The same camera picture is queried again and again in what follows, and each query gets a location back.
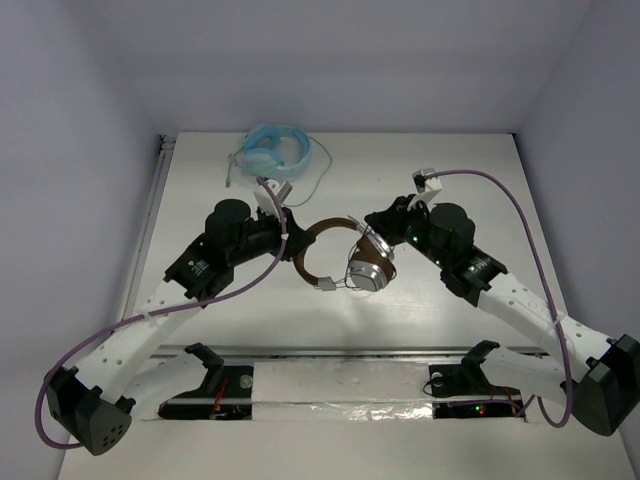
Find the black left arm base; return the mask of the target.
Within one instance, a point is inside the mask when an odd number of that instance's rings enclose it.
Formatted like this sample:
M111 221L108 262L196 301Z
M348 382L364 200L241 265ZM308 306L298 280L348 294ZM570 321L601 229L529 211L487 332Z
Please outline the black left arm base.
M251 420L254 366L226 365L222 357L201 343L185 352L205 368L199 385L165 401L159 408L163 420Z

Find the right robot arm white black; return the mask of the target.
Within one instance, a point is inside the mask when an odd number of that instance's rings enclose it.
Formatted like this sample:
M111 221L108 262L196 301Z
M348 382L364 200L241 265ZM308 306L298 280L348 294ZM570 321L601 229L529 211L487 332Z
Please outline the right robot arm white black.
M506 266L474 244L475 224L453 203L427 207L412 197L365 217L390 245L406 243L440 269L455 296L511 326L547 358L511 354L483 341L465 357L461 378L470 391L512 384L557 403L590 431L612 435L639 403L639 343L593 330L553 310Z

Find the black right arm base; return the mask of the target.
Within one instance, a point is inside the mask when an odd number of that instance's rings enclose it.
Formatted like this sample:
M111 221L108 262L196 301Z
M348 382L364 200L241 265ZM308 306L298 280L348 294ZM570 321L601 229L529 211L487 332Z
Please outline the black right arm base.
M456 364L429 367L422 392L434 399L436 419L525 418L527 402L518 389L490 383L481 365L497 342L484 340Z

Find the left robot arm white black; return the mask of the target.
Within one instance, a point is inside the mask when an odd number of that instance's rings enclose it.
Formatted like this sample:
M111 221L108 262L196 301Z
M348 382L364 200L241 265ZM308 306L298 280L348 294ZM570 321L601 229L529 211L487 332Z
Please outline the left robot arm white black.
M203 233L168 267L142 309L73 347L45 375L34 412L40 440L54 449L72 447L47 435L48 413L75 438L75 447L99 456L133 422L156 419L174 396L218 393L224 362L202 343L148 371L142 367L188 320L257 286L313 241L291 210L273 201L256 213L242 200L218 202Z

